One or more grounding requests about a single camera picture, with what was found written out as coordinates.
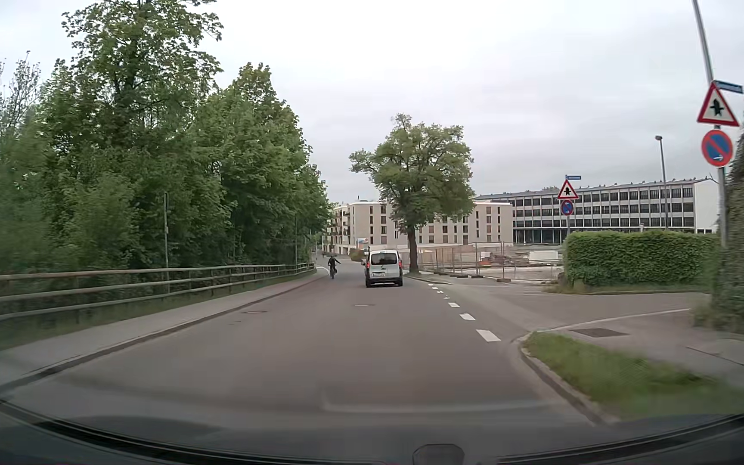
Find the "triangular warning sign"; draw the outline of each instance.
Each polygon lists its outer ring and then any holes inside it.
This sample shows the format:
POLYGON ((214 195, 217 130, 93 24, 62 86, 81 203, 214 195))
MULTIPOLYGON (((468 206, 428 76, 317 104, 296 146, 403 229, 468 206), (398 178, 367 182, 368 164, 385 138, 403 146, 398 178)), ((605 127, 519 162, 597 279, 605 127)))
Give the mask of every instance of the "triangular warning sign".
POLYGON ((559 200, 575 200, 578 197, 579 195, 576 194, 575 189, 570 185, 570 181, 564 180, 564 184, 561 185, 561 190, 559 191, 559 200))
POLYGON ((696 121, 723 126, 739 126, 739 121, 733 116, 733 112, 728 105, 722 93, 719 92, 717 84, 711 82, 711 87, 705 94, 705 101, 702 102, 702 109, 699 110, 696 121))

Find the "street lamp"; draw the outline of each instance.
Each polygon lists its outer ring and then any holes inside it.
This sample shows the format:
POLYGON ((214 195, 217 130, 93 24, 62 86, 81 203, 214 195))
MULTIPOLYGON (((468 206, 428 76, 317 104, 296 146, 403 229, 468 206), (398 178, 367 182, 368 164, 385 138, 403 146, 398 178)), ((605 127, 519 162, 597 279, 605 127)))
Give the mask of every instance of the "street lamp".
POLYGON ((668 219, 668 181, 665 176, 665 148, 662 146, 662 136, 654 136, 659 141, 659 155, 662 159, 662 195, 665 196, 665 228, 670 226, 670 220, 668 219))

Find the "apartment building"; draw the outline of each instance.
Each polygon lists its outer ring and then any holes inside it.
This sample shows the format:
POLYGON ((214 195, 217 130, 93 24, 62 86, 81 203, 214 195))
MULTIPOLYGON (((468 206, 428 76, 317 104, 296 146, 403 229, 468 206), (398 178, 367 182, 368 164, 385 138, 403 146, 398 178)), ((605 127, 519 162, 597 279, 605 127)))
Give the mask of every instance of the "apartment building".
POLYGON ((719 212, 719 186, 712 178, 669 180, 625 185, 580 187, 574 200, 575 214, 563 216, 558 189, 480 195, 484 202, 509 204, 511 237, 516 244, 562 243, 571 231, 612 229, 634 232, 665 227, 686 233, 715 233, 719 212))
MULTIPOLYGON (((499 201, 475 202, 473 211, 466 217, 438 217, 435 222, 420 227, 415 232, 416 242, 419 248, 508 242, 512 237, 511 212, 509 204, 499 201)), ((327 227, 328 250, 347 254, 359 243, 361 247, 368 244, 371 248, 407 248, 407 235, 398 230, 391 214, 392 208, 385 202, 359 200, 338 205, 327 227)))

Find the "traffic sign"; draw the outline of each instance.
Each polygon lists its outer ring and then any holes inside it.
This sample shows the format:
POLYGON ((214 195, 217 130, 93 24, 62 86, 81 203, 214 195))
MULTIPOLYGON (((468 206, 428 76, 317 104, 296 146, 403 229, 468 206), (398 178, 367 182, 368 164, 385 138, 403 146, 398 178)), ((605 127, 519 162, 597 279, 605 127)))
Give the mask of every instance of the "traffic sign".
POLYGON ((716 81, 711 82, 711 86, 708 87, 708 93, 705 94, 705 101, 702 102, 696 121, 723 126, 739 126, 739 121, 733 116, 728 103, 719 92, 716 81))
POLYGON ((564 184, 561 185, 561 190, 559 190, 559 200, 575 200, 578 197, 579 195, 576 194, 575 189, 570 185, 570 181, 564 180, 564 184))
POLYGON ((573 201, 562 200, 561 201, 561 214, 564 216, 571 216, 573 214, 573 201))
POLYGON ((725 132, 712 129, 702 138, 702 155, 714 166, 725 166, 733 157, 733 143, 725 132))
POLYGON ((725 81, 718 81, 718 80, 714 80, 714 83, 717 84, 717 87, 721 90, 727 90, 729 92, 736 92, 736 93, 744 93, 742 91, 742 86, 740 86, 739 84, 731 84, 725 81))

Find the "white van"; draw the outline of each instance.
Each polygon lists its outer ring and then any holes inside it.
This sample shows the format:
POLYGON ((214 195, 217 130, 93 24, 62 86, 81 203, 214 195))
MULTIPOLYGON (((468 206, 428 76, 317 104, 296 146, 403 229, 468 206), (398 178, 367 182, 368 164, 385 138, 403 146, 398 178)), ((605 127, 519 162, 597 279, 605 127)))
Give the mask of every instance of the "white van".
POLYGON ((403 262, 397 250, 369 251, 366 261, 366 287, 373 284, 403 285, 403 262))

